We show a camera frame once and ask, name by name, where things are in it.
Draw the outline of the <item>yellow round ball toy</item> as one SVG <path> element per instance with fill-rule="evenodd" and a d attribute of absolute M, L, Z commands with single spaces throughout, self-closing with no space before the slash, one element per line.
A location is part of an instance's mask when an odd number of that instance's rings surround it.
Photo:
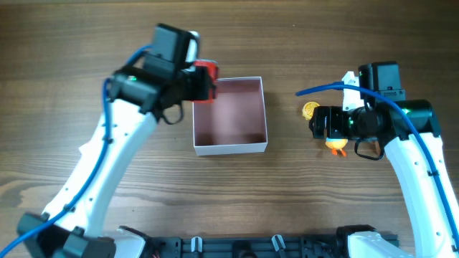
<path fill-rule="evenodd" d="M 302 108 L 302 116 L 306 120 L 311 120 L 315 108 L 319 106 L 320 105 L 317 102 L 307 102 Z"/>

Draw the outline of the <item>orange duck toy blue hat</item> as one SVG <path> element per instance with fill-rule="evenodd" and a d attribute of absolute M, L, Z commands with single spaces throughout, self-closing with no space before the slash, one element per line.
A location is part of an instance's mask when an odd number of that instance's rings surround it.
<path fill-rule="evenodd" d="M 347 153 L 344 150 L 344 147 L 348 143 L 347 139 L 334 139 L 334 138 L 327 138 L 326 139 L 326 146 L 331 149 L 331 153 L 337 156 L 339 153 L 347 157 Z"/>

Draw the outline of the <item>red toy truck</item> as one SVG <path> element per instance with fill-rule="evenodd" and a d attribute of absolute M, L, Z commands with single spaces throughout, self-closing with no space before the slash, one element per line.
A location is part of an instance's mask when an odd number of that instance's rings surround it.
<path fill-rule="evenodd" d="M 198 59 L 194 62 L 196 68 L 206 67 L 207 74 L 211 79 L 210 86 L 207 88 L 207 96 L 203 100 L 195 100 L 200 103 L 213 103 L 217 98 L 217 80 L 219 77 L 218 63 L 210 59 Z"/>

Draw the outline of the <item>white box pink interior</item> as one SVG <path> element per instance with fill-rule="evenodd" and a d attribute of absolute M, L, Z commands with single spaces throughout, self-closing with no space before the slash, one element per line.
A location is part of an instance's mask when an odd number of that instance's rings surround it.
<path fill-rule="evenodd" d="M 193 104 L 193 143 L 198 156 L 263 153 L 268 127 L 261 77 L 217 80 L 217 99 Z"/>

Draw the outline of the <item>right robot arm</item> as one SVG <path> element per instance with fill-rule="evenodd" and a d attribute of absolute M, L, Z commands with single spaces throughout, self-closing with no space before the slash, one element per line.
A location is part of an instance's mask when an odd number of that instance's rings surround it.
<path fill-rule="evenodd" d="M 394 61 L 373 62 L 342 80 L 300 95 L 341 90 L 343 105 L 318 106 L 309 128 L 336 144 L 376 142 L 397 175 L 412 225 L 416 257 L 458 256 L 458 201 L 443 157 L 437 116 L 426 100 L 407 100 Z"/>

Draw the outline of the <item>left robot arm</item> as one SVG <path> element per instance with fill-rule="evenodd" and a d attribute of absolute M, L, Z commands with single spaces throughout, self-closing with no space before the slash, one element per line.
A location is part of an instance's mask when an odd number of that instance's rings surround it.
<path fill-rule="evenodd" d="M 81 158 L 41 214 L 26 213 L 17 242 L 33 257 L 154 257 L 149 236 L 122 226 L 103 230 L 115 190 L 133 156 L 184 101 L 216 97 L 213 61 L 199 58 L 198 33 L 166 24 L 103 83 L 103 114 Z"/>

